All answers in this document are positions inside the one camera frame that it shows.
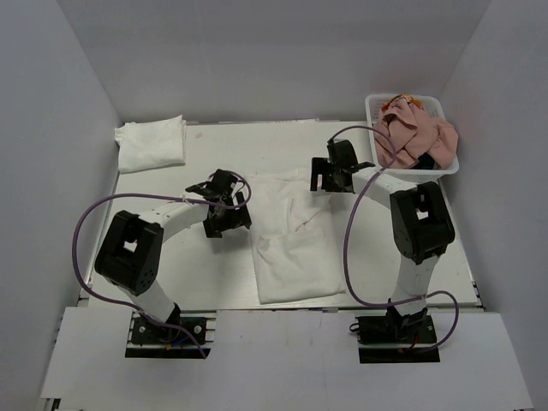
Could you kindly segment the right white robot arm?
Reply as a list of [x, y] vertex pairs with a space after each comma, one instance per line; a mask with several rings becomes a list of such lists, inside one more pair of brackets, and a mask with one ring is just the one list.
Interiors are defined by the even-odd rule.
[[329, 140], [328, 156], [312, 159], [310, 189], [326, 193], [358, 194], [390, 211], [394, 243], [401, 255], [398, 277], [384, 308], [384, 323], [377, 334], [382, 342], [409, 342], [416, 338], [427, 318], [426, 296], [432, 273], [455, 240], [441, 188], [435, 182], [406, 182], [374, 164], [360, 163], [347, 140]]

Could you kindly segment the blue t-shirt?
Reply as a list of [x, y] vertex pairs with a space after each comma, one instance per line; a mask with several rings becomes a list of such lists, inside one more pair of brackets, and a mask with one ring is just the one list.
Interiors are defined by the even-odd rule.
[[418, 163], [414, 166], [415, 170], [435, 170], [437, 168], [437, 163], [434, 158], [428, 154], [424, 153], [418, 159]]

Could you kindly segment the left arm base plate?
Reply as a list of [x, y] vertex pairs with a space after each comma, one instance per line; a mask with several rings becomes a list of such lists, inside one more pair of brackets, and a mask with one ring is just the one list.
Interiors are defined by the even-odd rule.
[[125, 357], [129, 359], [203, 360], [211, 352], [216, 330], [215, 313], [183, 313], [180, 326], [200, 345], [179, 330], [161, 330], [138, 314], [133, 314]]

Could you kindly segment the pink t-shirt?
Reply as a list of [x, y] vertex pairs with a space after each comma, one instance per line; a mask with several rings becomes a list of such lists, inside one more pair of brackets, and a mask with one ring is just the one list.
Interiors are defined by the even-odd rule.
[[440, 169], [447, 169], [456, 157], [459, 135], [455, 127], [442, 118], [430, 117], [423, 104], [408, 94], [383, 104], [373, 128], [382, 166], [414, 170], [419, 157], [428, 153]]

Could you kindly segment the white red-print t-shirt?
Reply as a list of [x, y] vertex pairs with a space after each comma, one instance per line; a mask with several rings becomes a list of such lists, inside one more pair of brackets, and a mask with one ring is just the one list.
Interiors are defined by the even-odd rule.
[[299, 168], [247, 176], [253, 266], [261, 304], [341, 294], [346, 286], [331, 218], [331, 196], [310, 190]]

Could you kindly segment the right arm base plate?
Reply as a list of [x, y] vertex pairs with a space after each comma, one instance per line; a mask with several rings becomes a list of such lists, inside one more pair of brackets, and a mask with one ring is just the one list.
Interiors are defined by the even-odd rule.
[[438, 342], [432, 317], [405, 335], [397, 335], [385, 316], [360, 316], [348, 328], [357, 337], [361, 364], [439, 363]]

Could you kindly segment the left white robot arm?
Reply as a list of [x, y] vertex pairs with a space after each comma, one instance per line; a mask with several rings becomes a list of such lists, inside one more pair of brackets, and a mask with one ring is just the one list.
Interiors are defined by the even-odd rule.
[[250, 188], [235, 172], [216, 170], [208, 180], [185, 189], [190, 197], [168, 200], [149, 211], [122, 210], [110, 222], [94, 270], [128, 296], [161, 341], [173, 341], [181, 331], [181, 310], [157, 281], [163, 244], [199, 223], [210, 239], [228, 230], [249, 229], [251, 195], [238, 190], [239, 183]]

